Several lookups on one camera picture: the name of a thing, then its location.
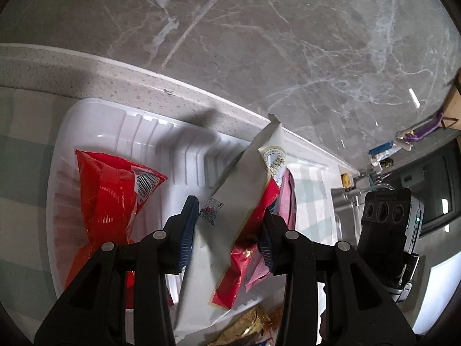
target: gray marble tile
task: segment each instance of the gray marble tile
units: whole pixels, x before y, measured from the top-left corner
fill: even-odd
[[[169,75],[276,113],[359,168],[441,105],[461,65],[439,0],[10,0],[0,41]]]

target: orange package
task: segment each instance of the orange package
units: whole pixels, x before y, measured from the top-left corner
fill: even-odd
[[[105,242],[133,243],[133,219],[167,177],[154,169],[107,153],[76,150],[80,171],[80,202],[89,243],[76,254],[67,287],[91,255]],[[127,288],[134,277],[127,277]],[[127,301],[132,293],[127,291]]]

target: qr code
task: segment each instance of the qr code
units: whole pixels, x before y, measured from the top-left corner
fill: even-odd
[[[204,206],[200,211],[200,216],[205,220],[208,221],[211,225],[214,225],[214,221],[216,219],[216,215],[218,214],[218,210],[224,205],[220,201],[211,198],[208,201],[208,204]]]

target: barcode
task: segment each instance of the barcode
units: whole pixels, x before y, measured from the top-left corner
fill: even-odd
[[[138,194],[138,204],[146,201],[158,185],[160,179],[153,173],[133,168],[135,173],[135,192]]]
[[[219,200],[211,198],[208,201],[208,204],[204,206],[200,211],[200,216],[205,221],[209,222],[211,225],[214,225],[218,210],[224,205]]]

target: silver rivet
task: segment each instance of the silver rivet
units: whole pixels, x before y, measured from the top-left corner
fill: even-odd
[[[350,250],[350,244],[346,241],[339,241],[338,242],[338,248],[341,251],[349,251]]]
[[[101,249],[104,252],[108,252],[108,251],[112,251],[114,249],[114,247],[115,247],[115,245],[112,242],[106,242],[106,243],[102,244]]]
[[[285,237],[287,237],[288,239],[298,239],[299,237],[299,234],[298,232],[295,232],[294,230],[289,230],[285,233]]]
[[[154,238],[155,239],[163,239],[166,236],[167,236],[167,233],[164,230],[157,230],[156,232],[154,232]]]

